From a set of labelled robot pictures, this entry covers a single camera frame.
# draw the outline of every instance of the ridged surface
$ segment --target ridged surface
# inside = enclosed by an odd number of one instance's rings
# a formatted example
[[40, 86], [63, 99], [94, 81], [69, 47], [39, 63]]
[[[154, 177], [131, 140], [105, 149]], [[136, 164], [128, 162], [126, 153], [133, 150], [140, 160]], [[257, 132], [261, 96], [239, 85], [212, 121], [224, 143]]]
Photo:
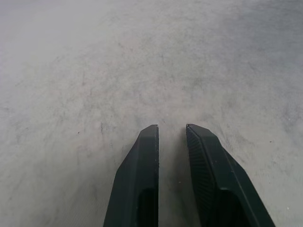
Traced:
[[187, 128], [187, 146], [197, 208], [201, 222], [205, 223], [214, 201], [214, 179], [203, 155], [201, 141], [189, 127]]

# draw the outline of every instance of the concrete floor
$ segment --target concrete floor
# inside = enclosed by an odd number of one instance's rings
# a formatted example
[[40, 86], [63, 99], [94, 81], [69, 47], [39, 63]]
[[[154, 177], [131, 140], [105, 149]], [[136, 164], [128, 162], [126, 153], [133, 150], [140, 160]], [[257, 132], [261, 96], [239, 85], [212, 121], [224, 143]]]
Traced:
[[277, 227], [303, 226], [303, 1], [2, 0], [0, 225], [102, 226], [160, 129], [159, 226], [198, 226], [184, 141], [209, 128]]

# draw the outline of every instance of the gray concrete floor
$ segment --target gray concrete floor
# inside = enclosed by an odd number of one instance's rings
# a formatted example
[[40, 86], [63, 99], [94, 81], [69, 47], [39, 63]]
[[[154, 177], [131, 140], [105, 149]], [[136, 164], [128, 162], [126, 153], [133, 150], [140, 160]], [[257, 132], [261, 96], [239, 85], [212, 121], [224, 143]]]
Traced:
[[197, 226], [188, 122], [217, 134], [277, 227], [303, 226], [303, 1], [1, 1], [1, 226], [102, 226], [155, 123], [159, 225]]

